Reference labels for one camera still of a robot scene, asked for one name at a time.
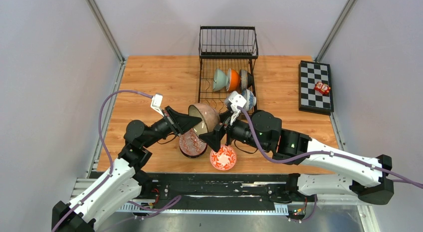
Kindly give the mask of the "pale green bowl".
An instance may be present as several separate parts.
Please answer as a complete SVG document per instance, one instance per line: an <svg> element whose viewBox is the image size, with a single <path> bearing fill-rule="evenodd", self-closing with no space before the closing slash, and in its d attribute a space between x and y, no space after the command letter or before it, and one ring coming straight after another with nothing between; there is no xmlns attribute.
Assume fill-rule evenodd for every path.
<svg viewBox="0 0 423 232"><path fill-rule="evenodd" d="M228 76L221 69L216 69L213 76L213 92L226 88L229 83Z"/></svg>

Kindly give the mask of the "black cream patterned bowl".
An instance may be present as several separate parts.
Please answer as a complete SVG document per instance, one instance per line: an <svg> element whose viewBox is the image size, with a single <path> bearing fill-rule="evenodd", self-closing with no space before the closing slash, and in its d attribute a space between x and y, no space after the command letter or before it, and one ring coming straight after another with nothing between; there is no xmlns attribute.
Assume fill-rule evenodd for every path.
<svg viewBox="0 0 423 232"><path fill-rule="evenodd" d="M239 71L240 75L240 83L239 83L239 91L242 92L252 86L252 74L247 70L241 69Z"/></svg>

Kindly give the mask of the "blue floral bowl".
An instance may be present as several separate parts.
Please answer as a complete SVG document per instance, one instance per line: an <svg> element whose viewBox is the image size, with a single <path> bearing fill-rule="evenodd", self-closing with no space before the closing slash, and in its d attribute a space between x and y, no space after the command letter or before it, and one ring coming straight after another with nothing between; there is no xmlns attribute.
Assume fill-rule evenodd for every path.
<svg viewBox="0 0 423 232"><path fill-rule="evenodd" d="M244 105L244 109L249 111L254 108L256 105L256 97L254 93L249 89L244 89L241 92L241 95L246 99L246 104Z"/></svg>

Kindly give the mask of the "brown cream glazed bowl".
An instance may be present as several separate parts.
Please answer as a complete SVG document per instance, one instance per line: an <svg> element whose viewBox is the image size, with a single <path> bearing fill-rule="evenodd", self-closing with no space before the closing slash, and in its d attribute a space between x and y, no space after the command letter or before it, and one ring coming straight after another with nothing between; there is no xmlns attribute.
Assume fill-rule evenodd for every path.
<svg viewBox="0 0 423 232"><path fill-rule="evenodd" d="M211 132L220 123L219 114L207 104L196 103L188 108L190 116L198 117L201 122L194 126L193 131L197 136Z"/></svg>

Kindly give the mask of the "red patterned bowl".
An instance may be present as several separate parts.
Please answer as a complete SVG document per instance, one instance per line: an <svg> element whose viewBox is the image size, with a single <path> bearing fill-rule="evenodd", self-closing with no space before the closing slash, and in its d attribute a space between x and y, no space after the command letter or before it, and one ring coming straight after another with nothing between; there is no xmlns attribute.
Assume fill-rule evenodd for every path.
<svg viewBox="0 0 423 232"><path fill-rule="evenodd" d="M191 129L179 137L179 148L184 156L196 158L204 154L208 146L201 141L195 131Z"/></svg>

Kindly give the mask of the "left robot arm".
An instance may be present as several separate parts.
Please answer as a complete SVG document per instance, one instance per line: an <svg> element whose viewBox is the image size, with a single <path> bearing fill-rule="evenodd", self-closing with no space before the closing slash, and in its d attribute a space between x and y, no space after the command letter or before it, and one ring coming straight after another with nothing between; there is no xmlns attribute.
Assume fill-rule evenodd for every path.
<svg viewBox="0 0 423 232"><path fill-rule="evenodd" d="M147 148L171 133L184 134L203 122L193 105L188 114L169 106L163 113L163 118L151 126L140 120L127 125L125 145L109 169L70 202L59 201L53 207L53 232L94 232L129 200L137 196L146 199L152 194L152 178L141 170L152 155Z"/></svg>

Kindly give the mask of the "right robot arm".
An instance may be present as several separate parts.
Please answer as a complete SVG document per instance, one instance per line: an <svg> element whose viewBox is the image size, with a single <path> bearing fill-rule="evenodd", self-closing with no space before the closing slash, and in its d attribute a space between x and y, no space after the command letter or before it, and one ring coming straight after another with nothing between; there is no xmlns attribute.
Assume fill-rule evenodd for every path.
<svg viewBox="0 0 423 232"><path fill-rule="evenodd" d="M331 175L289 174L282 192L292 201L302 196L351 195L373 205L386 205L394 195L394 182L387 178L392 159L356 156L330 147L308 135L282 128L282 121L271 113L256 111L246 122L234 120L227 111L221 122L199 138L213 150L220 141L240 141L258 149L269 161L277 164L309 165L332 171Z"/></svg>

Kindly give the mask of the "black wire dish rack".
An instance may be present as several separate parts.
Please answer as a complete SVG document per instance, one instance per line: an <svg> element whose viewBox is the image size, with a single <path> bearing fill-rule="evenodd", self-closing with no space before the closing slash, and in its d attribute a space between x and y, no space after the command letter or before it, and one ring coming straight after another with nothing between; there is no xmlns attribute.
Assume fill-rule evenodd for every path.
<svg viewBox="0 0 423 232"><path fill-rule="evenodd" d="M215 70L227 74L229 68L238 73L241 69L252 74L252 86L248 88L256 97L256 105L248 113L257 110L257 92L254 67L258 59L257 33L254 26L202 25L199 31L200 75L198 102L207 104L218 113L226 110L224 100L232 93L226 88L213 92Z"/></svg>

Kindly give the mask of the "white orange bowl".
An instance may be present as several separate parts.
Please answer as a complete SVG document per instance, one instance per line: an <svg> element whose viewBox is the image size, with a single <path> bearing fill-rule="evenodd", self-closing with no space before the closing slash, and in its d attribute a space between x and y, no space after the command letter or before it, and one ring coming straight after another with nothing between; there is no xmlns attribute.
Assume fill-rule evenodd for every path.
<svg viewBox="0 0 423 232"><path fill-rule="evenodd" d="M227 71L227 79L228 79L228 82L226 85L226 90L228 92L235 91L239 88L240 75L236 70L229 68Z"/></svg>

